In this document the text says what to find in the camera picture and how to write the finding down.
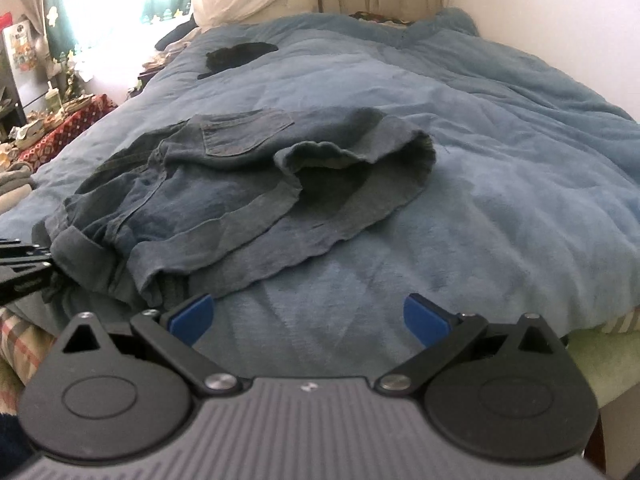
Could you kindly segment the blue denim shorts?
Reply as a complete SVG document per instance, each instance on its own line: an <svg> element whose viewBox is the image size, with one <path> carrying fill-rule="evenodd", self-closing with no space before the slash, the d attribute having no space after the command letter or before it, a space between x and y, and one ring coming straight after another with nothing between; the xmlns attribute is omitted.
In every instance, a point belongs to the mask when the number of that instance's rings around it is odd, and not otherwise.
<svg viewBox="0 0 640 480"><path fill-rule="evenodd" d="M86 292L172 306L328 252L425 188L431 137L370 107L196 115L96 168L32 238Z"/></svg>

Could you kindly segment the cream folded garment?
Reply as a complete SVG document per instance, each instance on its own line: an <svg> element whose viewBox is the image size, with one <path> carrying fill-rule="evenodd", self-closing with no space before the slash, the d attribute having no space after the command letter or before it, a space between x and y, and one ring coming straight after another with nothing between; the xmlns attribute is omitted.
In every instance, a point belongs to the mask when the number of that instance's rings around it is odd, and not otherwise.
<svg viewBox="0 0 640 480"><path fill-rule="evenodd" d="M29 196L32 192L32 187L29 184L24 184L19 188L3 193L0 195L0 214L14 208L17 204L21 203L24 198Z"/></svg>

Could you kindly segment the grey folded sweater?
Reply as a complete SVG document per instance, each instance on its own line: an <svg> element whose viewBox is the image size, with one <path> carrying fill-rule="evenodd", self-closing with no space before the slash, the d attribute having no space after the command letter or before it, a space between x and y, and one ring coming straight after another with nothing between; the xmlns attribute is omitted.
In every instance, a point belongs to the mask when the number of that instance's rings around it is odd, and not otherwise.
<svg viewBox="0 0 640 480"><path fill-rule="evenodd" d="M35 181L32 180L32 170L29 166L12 167L0 174L0 195L17 190L24 185L28 185L30 188L35 187Z"/></svg>

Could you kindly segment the red patterned tablecloth table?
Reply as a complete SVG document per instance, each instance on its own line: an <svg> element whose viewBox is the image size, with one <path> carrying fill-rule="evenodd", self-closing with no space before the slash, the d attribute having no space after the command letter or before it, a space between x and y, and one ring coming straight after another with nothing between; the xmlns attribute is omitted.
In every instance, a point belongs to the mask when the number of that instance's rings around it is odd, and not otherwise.
<svg viewBox="0 0 640 480"><path fill-rule="evenodd" d="M41 166L58 156L62 149L77 139L81 133L116 108L117 104L106 94L95 96L89 104L68 115L61 125L46 133L31 148L21 152L17 161L24 162L32 172L36 172Z"/></svg>

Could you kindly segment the blue fleece blanket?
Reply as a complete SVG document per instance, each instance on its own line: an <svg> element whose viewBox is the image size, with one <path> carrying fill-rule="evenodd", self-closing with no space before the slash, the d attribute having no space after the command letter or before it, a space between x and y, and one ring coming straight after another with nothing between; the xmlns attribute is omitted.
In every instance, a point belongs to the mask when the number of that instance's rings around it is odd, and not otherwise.
<svg viewBox="0 0 640 480"><path fill-rule="evenodd" d="M51 334L196 295L235 373L370 375L401 305L559 335L639 302L639 126L446 10L216 28L35 175L1 218L60 273L10 308Z"/></svg>

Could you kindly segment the drink cup with straw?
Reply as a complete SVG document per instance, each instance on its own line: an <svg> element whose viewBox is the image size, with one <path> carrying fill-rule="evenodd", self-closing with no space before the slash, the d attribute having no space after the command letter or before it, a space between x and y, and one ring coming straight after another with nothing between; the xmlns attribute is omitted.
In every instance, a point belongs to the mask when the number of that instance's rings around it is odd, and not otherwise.
<svg viewBox="0 0 640 480"><path fill-rule="evenodd" d="M51 81L48 82L48 90L44 98L46 99L48 112L50 114L58 114L62 108L62 101L58 88L55 88Z"/></svg>

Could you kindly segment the grey refrigerator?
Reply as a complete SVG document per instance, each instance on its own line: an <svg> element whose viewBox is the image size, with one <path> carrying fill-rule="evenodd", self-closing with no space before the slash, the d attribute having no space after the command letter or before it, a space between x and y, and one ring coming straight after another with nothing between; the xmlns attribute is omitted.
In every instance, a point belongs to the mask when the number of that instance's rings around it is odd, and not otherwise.
<svg viewBox="0 0 640 480"><path fill-rule="evenodd" d="M1 31L1 87L16 106L22 122L33 112L46 108L49 90L47 71L37 55L38 38L29 20Z"/></svg>

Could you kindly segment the dark blue pillow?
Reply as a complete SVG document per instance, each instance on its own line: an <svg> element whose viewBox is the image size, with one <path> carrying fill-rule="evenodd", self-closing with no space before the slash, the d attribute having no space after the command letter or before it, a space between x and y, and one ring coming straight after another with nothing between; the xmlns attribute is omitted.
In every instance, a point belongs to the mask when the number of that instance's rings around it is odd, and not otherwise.
<svg viewBox="0 0 640 480"><path fill-rule="evenodd" d="M165 36L160 38L160 40L158 40L157 43L155 44L154 49L157 50L157 52L165 50L170 44L173 44L174 42L181 40L189 32L192 32L192 30L197 27L198 27L198 24L196 24L194 15L191 15L189 21L186 21L178 25L173 30L168 32Z"/></svg>

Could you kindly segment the black cat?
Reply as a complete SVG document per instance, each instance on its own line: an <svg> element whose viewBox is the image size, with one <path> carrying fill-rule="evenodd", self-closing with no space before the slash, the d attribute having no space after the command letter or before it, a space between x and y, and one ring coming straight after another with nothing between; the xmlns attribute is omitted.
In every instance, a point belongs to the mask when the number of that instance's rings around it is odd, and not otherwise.
<svg viewBox="0 0 640 480"><path fill-rule="evenodd" d="M277 52L279 48L268 42L243 42L232 47L220 48L206 53L206 71L198 79L214 76L225 70L241 67L262 56Z"/></svg>

